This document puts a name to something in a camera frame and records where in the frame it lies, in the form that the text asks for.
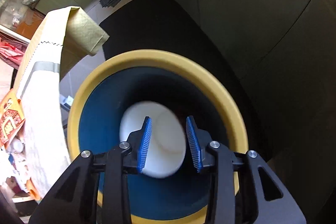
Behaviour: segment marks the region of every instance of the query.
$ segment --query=orange package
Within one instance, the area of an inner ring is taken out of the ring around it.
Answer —
[[[0,147],[7,149],[21,129],[25,117],[15,92],[11,89],[0,103]]]
[[[26,183],[26,187],[29,191],[29,194],[37,201],[41,200],[41,197],[40,195],[38,194],[35,186],[34,186],[34,183],[32,182],[31,179],[27,180],[27,183]]]

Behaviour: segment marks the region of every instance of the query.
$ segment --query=yellow bowl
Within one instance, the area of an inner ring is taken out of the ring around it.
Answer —
[[[84,104],[91,92],[108,76],[132,67],[156,67],[171,71],[193,83],[215,106],[226,127],[229,148],[246,153],[248,141],[241,113],[226,88],[206,69],[177,54],[159,50],[136,50],[119,54],[98,66],[78,89],[68,119],[68,147],[71,160],[80,153],[78,129]],[[239,189],[235,174],[235,192]],[[102,193],[98,193],[98,204],[102,205]],[[175,220],[151,220],[132,215],[134,224],[203,224],[206,207],[192,215]]]

